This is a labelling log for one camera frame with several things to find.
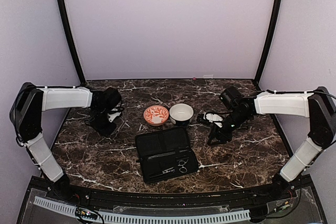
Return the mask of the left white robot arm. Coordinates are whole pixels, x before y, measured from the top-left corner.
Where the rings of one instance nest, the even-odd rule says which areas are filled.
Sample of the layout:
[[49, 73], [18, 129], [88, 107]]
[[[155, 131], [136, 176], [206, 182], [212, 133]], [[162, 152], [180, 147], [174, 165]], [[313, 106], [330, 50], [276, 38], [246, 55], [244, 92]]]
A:
[[36, 86], [25, 82], [10, 110], [16, 141], [27, 149], [35, 165], [54, 184], [53, 191], [63, 201], [74, 197], [74, 189], [63, 179], [67, 176], [45, 142], [42, 113], [55, 109], [89, 108], [92, 116], [88, 124], [100, 135], [106, 136], [116, 129], [115, 119], [123, 111], [122, 96], [115, 88], [104, 91], [73, 86]]

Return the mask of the silver thinning scissors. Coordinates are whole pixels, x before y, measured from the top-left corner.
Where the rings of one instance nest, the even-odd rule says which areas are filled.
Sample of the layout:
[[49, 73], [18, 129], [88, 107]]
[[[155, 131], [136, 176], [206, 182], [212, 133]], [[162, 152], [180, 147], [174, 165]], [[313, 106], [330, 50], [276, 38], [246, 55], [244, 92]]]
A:
[[[189, 159], [188, 158], [184, 158], [184, 159], [179, 159], [177, 161], [177, 170], [182, 173], [185, 174], [188, 172], [188, 169], [186, 167], [186, 164], [188, 163]], [[165, 170], [162, 171], [162, 174], [167, 174], [167, 173], [173, 173], [175, 172], [175, 168], [174, 167], [170, 167], [167, 168]]]

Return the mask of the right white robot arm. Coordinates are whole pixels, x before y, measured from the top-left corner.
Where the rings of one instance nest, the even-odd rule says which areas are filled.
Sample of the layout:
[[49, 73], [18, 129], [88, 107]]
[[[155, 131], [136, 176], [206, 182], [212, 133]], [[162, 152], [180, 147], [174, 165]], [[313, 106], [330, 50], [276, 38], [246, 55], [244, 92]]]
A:
[[319, 155], [335, 144], [335, 96], [326, 87], [310, 91], [257, 91], [244, 96], [235, 87], [219, 96], [227, 112], [205, 112], [202, 118], [212, 126], [209, 145], [224, 144], [243, 123], [257, 115], [274, 115], [280, 119], [285, 135], [301, 136], [289, 161], [278, 172], [278, 179], [268, 188], [273, 200], [280, 199], [293, 181], [311, 166]]

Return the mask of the black zippered tool case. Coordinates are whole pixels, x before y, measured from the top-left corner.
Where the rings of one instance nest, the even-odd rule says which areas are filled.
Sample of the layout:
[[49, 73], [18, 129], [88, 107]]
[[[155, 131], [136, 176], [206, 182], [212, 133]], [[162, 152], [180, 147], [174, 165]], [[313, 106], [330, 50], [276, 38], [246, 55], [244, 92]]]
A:
[[[135, 146], [146, 184], [195, 173], [199, 169], [189, 135], [183, 127], [137, 135]], [[184, 158], [189, 159], [186, 164], [188, 172], [182, 174], [177, 170], [177, 161]], [[163, 170], [170, 167], [174, 167], [175, 172], [162, 174]]]

